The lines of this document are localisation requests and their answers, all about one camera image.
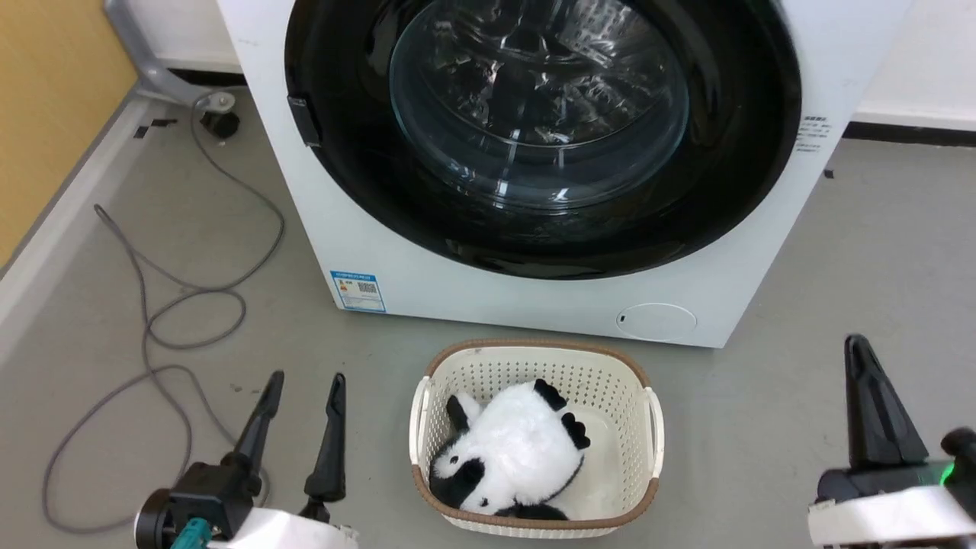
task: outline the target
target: gray metal leg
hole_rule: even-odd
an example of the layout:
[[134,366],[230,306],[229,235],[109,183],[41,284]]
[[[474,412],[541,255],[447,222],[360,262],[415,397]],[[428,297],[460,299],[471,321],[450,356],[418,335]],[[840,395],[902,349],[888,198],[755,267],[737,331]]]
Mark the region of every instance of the gray metal leg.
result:
[[140,95],[175,103],[193,106],[207,98],[198,108],[209,112],[230,112],[234,107],[234,96],[225,91],[194,86],[170,72],[156,58],[142,31],[132,17],[128,0],[105,0],[105,15],[115,27],[115,33],[129,53],[129,59],[140,75]]

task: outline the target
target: panda plush toy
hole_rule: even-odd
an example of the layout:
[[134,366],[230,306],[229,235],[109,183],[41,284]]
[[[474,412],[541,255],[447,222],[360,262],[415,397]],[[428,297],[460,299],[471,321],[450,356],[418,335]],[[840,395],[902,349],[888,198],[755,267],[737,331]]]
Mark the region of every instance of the panda plush toy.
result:
[[472,513],[567,520],[546,502],[580,471],[590,439],[565,407],[542,379],[502,390],[483,410],[467,393],[452,396],[456,434],[430,462],[430,492]]

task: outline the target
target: brown basket rim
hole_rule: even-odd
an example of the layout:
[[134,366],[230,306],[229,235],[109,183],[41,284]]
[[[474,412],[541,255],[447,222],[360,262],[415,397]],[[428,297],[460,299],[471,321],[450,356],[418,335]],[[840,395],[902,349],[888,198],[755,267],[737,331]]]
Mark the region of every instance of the brown basket rim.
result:
[[[450,356],[459,353],[460,351],[466,351],[468,349],[474,349],[478,347],[549,347],[553,349],[568,349],[571,351],[585,351],[589,353],[597,353],[599,355],[606,355],[617,359],[633,372],[640,381],[642,387],[650,387],[650,380],[647,378],[647,374],[637,365],[627,355],[620,353],[619,351],[614,351],[606,347],[601,347],[598,345],[591,345],[586,343],[577,343],[572,341],[558,341],[550,339],[472,339],[456,345],[452,345],[447,349],[444,349],[434,357],[430,366],[427,367],[425,375],[427,377],[433,376],[437,368]],[[480,515],[478,513],[471,513],[469,511],[462,511],[460,509],[455,509],[453,507],[448,507],[440,502],[439,499],[434,497],[430,493],[430,489],[424,482],[424,473],[421,471],[420,465],[413,466],[414,472],[414,485],[417,491],[421,494],[424,501],[427,502],[431,507],[433,507],[438,513],[455,519],[458,521],[466,521],[469,523],[478,523],[482,525],[488,525],[493,527],[502,528],[529,528],[529,529],[545,529],[545,530],[580,530],[580,529],[604,529],[604,528],[619,528],[644,514],[647,508],[650,507],[651,502],[654,501],[654,496],[658,492],[659,480],[657,477],[651,479],[647,484],[647,490],[644,492],[644,496],[640,499],[633,509],[627,511],[627,513],[613,517],[611,519],[595,519],[587,521],[537,521],[529,519],[515,519],[512,517],[496,517],[494,515]]]

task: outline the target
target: basket handle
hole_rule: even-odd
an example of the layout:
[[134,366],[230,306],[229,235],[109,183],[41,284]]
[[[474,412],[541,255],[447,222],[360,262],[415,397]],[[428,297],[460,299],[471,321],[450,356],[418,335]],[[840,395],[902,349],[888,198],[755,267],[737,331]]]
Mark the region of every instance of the basket handle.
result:
[[661,411],[661,401],[650,387],[645,387],[649,405],[647,414],[647,440],[651,443],[647,446],[647,459],[654,466],[651,469],[651,478],[661,477],[661,468],[665,463],[665,416]]
[[430,384],[430,376],[417,384],[417,391],[414,392],[413,403],[410,404],[410,433],[408,435],[410,445],[410,463],[420,464],[420,441],[424,439],[421,433],[423,426],[427,423],[427,385]]

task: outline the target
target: power cord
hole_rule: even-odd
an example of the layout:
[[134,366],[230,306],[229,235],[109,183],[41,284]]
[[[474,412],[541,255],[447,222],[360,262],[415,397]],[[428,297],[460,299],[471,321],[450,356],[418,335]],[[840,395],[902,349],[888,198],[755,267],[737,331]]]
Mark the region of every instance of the power cord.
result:
[[[230,180],[233,184],[245,190],[246,192],[250,193],[259,202],[264,204],[269,210],[271,210],[271,212],[278,220],[278,230],[277,230],[277,234],[274,237],[274,242],[267,249],[267,252],[265,252],[262,258],[258,260],[257,263],[255,263],[254,267],[249,269],[241,276],[225,284],[220,284],[216,286],[204,286],[200,284],[194,284],[193,282],[189,282],[183,278],[176,276],[175,274],[170,273],[169,271],[160,267],[157,263],[153,262],[151,259],[146,257],[141,251],[139,251],[139,249],[137,249],[132,244],[132,242],[129,241],[129,238],[126,237],[126,235],[122,232],[122,229],[115,223],[114,220],[112,220],[111,216],[108,215],[108,212],[106,212],[101,205],[99,204],[95,205],[95,213],[99,216],[99,219],[102,220],[105,226],[110,231],[112,231],[112,234],[114,234],[115,237],[118,239],[119,243],[122,244],[122,248],[125,251],[126,255],[129,257],[129,262],[132,264],[133,272],[136,274],[136,280],[139,283],[139,295],[140,295],[140,302],[142,305],[142,367],[144,369],[144,372],[129,379],[128,381],[119,385],[118,387],[110,391],[107,395],[102,397],[102,399],[98,401],[94,406],[92,406],[87,412],[85,412],[85,414],[81,417],[80,420],[78,420],[78,422],[74,425],[74,427],[72,427],[67,432],[67,434],[58,443],[58,447],[55,448],[55,451],[51,454],[51,458],[48,460],[48,465],[44,469],[44,481],[41,487],[42,490],[41,505],[44,511],[45,521],[47,521],[47,523],[53,528],[56,528],[60,531],[73,533],[73,534],[82,534],[82,535],[97,534],[97,533],[103,533],[106,531],[114,530],[116,528],[129,527],[135,520],[135,516],[132,516],[117,521],[113,521],[107,524],[95,525],[95,526],[75,526],[75,525],[66,524],[61,520],[57,519],[54,516],[54,513],[52,512],[51,509],[52,507],[51,506],[51,499],[52,499],[51,478],[54,473],[54,469],[58,464],[58,460],[61,458],[61,455],[64,452],[64,449],[67,447],[68,443],[71,442],[71,439],[78,433],[78,431],[90,419],[92,419],[92,417],[95,416],[95,414],[97,414],[99,410],[101,410],[106,404],[111,402],[112,399],[119,396],[121,393],[125,392],[126,390],[136,386],[141,381],[144,381],[146,379],[150,380],[152,382],[152,386],[156,389],[156,391],[159,392],[160,395],[162,395],[163,399],[166,400],[169,406],[172,407],[174,411],[176,411],[177,415],[179,415],[180,417],[180,420],[183,422],[183,430],[185,432],[186,442],[185,442],[185,450],[183,451],[183,463],[180,465],[180,472],[177,475],[177,479],[179,479],[180,476],[183,475],[183,472],[186,471],[186,467],[189,465],[190,455],[193,451],[193,427],[190,424],[189,417],[186,415],[186,410],[184,410],[183,407],[180,406],[180,404],[176,401],[176,399],[173,398],[173,395],[169,392],[168,389],[166,389],[166,386],[163,385],[162,381],[159,379],[160,373],[167,370],[178,370],[185,373],[187,376],[189,376],[190,381],[193,382],[193,388],[196,390],[197,396],[200,398],[200,401],[203,402],[203,407],[204,409],[207,410],[207,415],[210,416],[211,422],[221,433],[224,439],[227,440],[228,443],[230,443],[231,445],[235,443],[235,437],[227,429],[224,423],[222,423],[221,420],[217,417],[217,414],[214,413],[214,409],[211,407],[210,402],[207,400],[207,395],[204,393],[203,387],[201,387],[200,381],[199,379],[197,379],[196,374],[194,374],[192,370],[190,370],[189,368],[181,364],[166,364],[162,366],[152,366],[151,361],[149,359],[149,342],[151,340],[156,345],[163,347],[165,349],[186,351],[191,349],[200,349],[203,347],[207,347],[209,345],[213,345],[219,341],[222,341],[230,334],[234,333],[237,330],[237,328],[239,328],[240,325],[244,322],[244,316],[247,315],[247,302],[244,300],[244,297],[237,292],[236,290],[237,286],[239,286],[245,280],[250,278],[261,267],[263,267],[264,264],[267,263],[267,261],[274,254],[275,250],[278,249],[278,245],[281,244],[281,239],[285,235],[285,216],[284,214],[281,213],[281,210],[278,208],[278,206],[274,202],[272,202],[270,198],[268,198],[263,193],[261,193],[259,190],[255,189],[254,187],[251,187],[247,183],[244,183],[236,176],[226,171],[220,164],[218,164],[217,161],[214,160],[214,158],[210,155],[210,153],[206,150],[206,148],[204,148],[203,144],[201,143],[200,136],[196,129],[196,124],[194,123],[196,114],[200,110],[201,103],[209,99],[211,95],[217,92],[224,92],[232,89],[241,89],[241,88],[246,89],[246,86],[232,86],[228,88],[216,89],[205,94],[204,96],[201,96],[195,102],[193,102],[193,106],[190,108],[189,130],[190,130],[190,136],[193,138],[193,142],[196,144],[196,147],[203,154],[204,158],[207,159],[207,162],[209,162],[210,165],[214,167],[214,169],[216,169],[218,172],[220,172],[225,177],[227,177],[227,179]],[[145,276],[143,274],[141,262],[142,264],[145,264],[146,266],[150,267],[157,273],[160,273],[161,275],[169,278],[171,281],[178,284],[180,287],[186,290],[185,293],[183,293],[180,297],[168,302],[166,305],[163,305],[155,312],[151,313],[149,311],[148,300],[146,297]],[[230,328],[228,328],[227,330],[225,330],[224,332],[216,336],[201,341],[191,341],[187,343],[168,341],[155,332],[155,329],[153,327],[155,322],[161,317],[163,317],[164,315],[166,315],[167,313],[169,313],[171,310],[175,309],[179,304],[184,303],[190,299],[193,299],[194,297],[199,297],[199,296],[209,295],[209,294],[223,294],[237,300],[238,305],[240,305],[240,315],[233,322]],[[262,469],[261,475],[264,478],[265,489],[264,489],[264,497],[261,499],[260,505],[264,506],[271,495],[271,480],[266,470]]]

